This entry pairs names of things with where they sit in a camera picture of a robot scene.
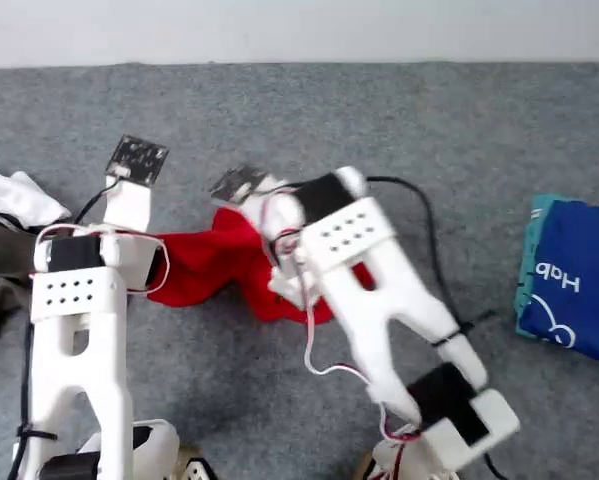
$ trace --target gray carpet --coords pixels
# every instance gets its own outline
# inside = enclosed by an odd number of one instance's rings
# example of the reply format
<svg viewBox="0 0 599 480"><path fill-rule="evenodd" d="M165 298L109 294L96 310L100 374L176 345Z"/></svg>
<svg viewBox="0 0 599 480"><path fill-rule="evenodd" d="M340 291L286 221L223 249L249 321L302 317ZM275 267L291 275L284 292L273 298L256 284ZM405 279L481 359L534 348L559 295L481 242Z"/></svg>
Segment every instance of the gray carpet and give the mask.
<svg viewBox="0 0 599 480"><path fill-rule="evenodd" d="M71 209L102 185L119 137L171 147L154 189L153 231L210 224L206 189L243 161L293 180L352 164L430 193L441 254L467 316L502 313L472 343L523 429L492 453L511 479L599 478L599 362L513 333L512 297L531 195L599 202L599 65L127 65L0 71L0 171L23 169ZM420 205L377 197L430 284ZM100 218L102 207L91 219ZM18 423L23 317L0 340L0 478ZM129 381L137 418L163 417L223 479L346 479L379 438L355 378L303 367L304 329L258 324L239 292L196 308L132 302ZM414 379L436 361L395 328ZM315 363L349 358L336 322ZM92 415L65 428L84 438ZM491 478L474 464L466 479Z"/></svg>

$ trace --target white cloth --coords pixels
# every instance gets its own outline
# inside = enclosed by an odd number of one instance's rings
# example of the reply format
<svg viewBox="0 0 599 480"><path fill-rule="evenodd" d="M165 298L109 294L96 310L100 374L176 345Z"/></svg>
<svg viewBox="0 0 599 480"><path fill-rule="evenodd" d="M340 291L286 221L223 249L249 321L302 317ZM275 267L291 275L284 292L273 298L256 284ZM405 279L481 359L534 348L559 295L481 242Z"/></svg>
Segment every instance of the white cloth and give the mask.
<svg viewBox="0 0 599 480"><path fill-rule="evenodd" d="M50 225L70 211L44 192L25 172L0 174L0 212L17 217L24 228Z"/></svg>

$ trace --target blue fabric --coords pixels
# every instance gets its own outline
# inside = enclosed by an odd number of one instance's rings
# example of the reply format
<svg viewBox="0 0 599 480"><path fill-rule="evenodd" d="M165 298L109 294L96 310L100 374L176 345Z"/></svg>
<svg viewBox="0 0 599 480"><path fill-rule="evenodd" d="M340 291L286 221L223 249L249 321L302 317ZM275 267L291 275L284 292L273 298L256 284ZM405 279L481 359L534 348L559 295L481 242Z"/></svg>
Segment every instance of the blue fabric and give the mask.
<svg viewBox="0 0 599 480"><path fill-rule="evenodd" d="M599 360L599 207L554 202L519 326Z"/></svg>

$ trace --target white wall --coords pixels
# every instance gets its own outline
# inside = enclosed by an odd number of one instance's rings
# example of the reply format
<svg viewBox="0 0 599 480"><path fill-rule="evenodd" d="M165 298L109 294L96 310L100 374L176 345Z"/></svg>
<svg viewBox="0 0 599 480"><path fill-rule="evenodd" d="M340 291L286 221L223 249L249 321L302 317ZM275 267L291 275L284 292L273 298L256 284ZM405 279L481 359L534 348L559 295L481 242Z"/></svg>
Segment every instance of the white wall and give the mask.
<svg viewBox="0 0 599 480"><path fill-rule="evenodd" d="M0 0L0 67L599 60L599 0Z"/></svg>

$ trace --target red cloth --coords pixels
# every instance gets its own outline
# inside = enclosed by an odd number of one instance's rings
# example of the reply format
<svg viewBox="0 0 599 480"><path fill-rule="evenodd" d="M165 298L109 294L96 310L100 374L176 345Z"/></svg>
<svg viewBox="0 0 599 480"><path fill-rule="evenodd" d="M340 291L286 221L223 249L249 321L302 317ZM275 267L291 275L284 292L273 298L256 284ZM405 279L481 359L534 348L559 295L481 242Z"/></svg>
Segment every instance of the red cloth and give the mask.
<svg viewBox="0 0 599 480"><path fill-rule="evenodd" d="M150 300L170 307L197 305L235 281L262 322L287 318L305 323L305 312L268 290L271 266L261 249L261 237L240 214L221 208L209 231L156 237L168 249L170 273L164 286L148 295ZM150 288L161 283L164 273L162 260ZM314 313L317 324L332 318L323 299L315 305Z"/></svg>

